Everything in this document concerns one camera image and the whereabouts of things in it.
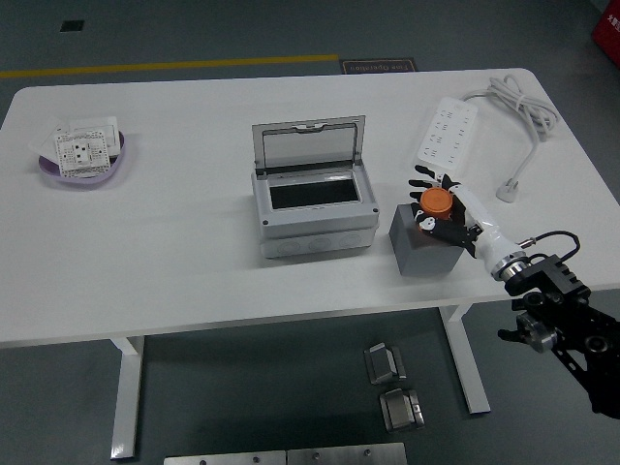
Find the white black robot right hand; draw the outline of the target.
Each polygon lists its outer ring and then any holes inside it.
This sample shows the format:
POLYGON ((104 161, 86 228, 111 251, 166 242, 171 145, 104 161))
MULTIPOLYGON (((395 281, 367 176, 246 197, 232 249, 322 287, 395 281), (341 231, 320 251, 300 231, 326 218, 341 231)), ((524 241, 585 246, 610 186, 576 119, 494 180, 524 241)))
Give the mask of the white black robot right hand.
POLYGON ((459 246, 473 258, 482 260, 487 272, 497 281, 510 268, 520 270, 527 265, 522 248, 505 238, 498 222, 466 186, 424 165, 416 165, 415 170, 418 177, 409 181, 413 187, 410 197, 414 200, 414 220, 422 233, 459 246), (422 205, 422 197, 433 188, 448 193, 450 214, 422 205))

